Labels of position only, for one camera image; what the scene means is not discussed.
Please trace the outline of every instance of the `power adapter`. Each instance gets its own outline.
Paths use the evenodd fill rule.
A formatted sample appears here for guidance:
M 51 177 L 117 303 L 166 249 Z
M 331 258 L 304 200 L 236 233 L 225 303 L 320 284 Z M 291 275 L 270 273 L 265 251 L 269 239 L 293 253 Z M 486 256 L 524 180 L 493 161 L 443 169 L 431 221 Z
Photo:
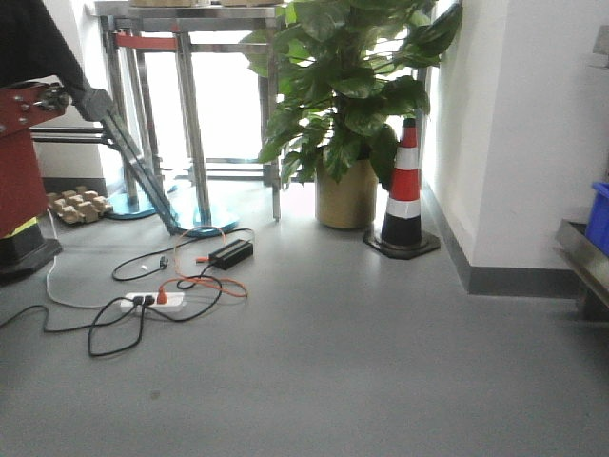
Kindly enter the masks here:
M 229 269 L 254 253 L 254 245 L 246 240 L 228 243 L 209 254 L 209 263 L 220 269 Z

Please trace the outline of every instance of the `white cable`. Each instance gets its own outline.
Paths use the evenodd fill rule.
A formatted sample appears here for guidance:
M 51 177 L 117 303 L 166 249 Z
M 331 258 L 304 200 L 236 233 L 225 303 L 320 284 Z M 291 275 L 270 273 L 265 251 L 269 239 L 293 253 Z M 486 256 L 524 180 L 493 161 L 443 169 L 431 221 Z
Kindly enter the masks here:
M 51 214 L 50 209 L 47 209 L 47 214 L 49 215 L 50 227 L 53 231 L 53 237 L 55 239 L 57 239 L 58 238 L 57 229 L 55 228 L 55 222 L 53 220 L 53 215 Z M 79 305 L 79 304 L 75 304 L 75 303 L 65 302 L 63 300 L 59 300 L 58 298 L 55 298 L 53 296 L 52 292 L 50 291 L 50 275 L 53 273 L 56 266 L 57 266 L 57 256 L 55 255 L 55 256 L 53 256 L 53 264 L 51 265 L 49 272 L 47 273 L 47 277 L 45 278 L 45 283 L 47 285 L 47 296 L 54 304 L 61 305 L 63 307 L 68 307 L 68 308 L 76 308 L 76 309 L 100 309 L 100 308 L 104 307 L 104 305 L 94 305 L 94 306 Z

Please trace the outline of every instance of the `gray baseboard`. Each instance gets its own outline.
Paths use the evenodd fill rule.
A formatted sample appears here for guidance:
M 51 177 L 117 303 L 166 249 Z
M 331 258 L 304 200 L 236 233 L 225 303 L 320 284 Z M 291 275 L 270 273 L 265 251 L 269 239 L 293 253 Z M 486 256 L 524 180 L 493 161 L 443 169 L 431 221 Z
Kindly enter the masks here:
M 100 195 L 108 196 L 104 178 L 42 178 L 42 180 L 47 193 L 61 193 L 75 190 L 77 186 L 85 186 L 88 190 L 95 190 Z
M 580 279 L 570 269 L 472 267 L 430 188 L 422 192 L 463 287 L 472 295 L 576 298 Z

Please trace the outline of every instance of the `traffic cone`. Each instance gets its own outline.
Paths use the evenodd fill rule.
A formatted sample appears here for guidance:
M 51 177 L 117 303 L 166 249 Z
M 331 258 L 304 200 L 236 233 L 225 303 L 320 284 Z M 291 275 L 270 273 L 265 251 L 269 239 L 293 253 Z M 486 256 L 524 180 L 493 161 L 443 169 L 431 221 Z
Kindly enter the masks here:
M 419 195 L 419 148 L 415 119 L 403 121 L 402 141 L 398 145 L 391 177 L 391 190 L 381 230 L 372 228 L 365 243 L 394 259 L 412 259 L 440 248 L 437 236 L 421 230 Z

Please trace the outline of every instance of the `black cone base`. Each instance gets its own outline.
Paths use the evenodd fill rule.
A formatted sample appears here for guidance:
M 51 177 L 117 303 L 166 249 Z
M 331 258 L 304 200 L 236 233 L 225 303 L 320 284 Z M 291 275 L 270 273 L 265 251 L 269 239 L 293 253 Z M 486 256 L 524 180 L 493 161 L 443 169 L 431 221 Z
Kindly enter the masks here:
M 422 231 L 421 236 L 422 240 L 419 243 L 408 246 L 395 246 L 384 243 L 381 239 L 381 233 L 372 228 L 365 233 L 363 241 L 387 257 L 410 260 L 440 248 L 440 239 L 437 236 L 426 231 Z

